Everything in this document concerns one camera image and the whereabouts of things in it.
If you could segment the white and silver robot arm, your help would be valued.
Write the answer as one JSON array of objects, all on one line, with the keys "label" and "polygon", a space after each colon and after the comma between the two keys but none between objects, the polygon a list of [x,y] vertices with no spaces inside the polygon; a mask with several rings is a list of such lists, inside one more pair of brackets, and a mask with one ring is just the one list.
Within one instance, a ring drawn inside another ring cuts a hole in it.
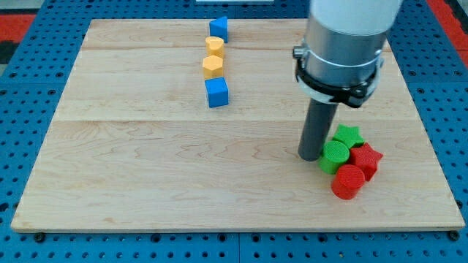
[{"label": "white and silver robot arm", "polygon": [[293,49],[302,91],[323,104],[360,107],[376,89],[386,33],[401,0],[311,0],[302,43]]}]

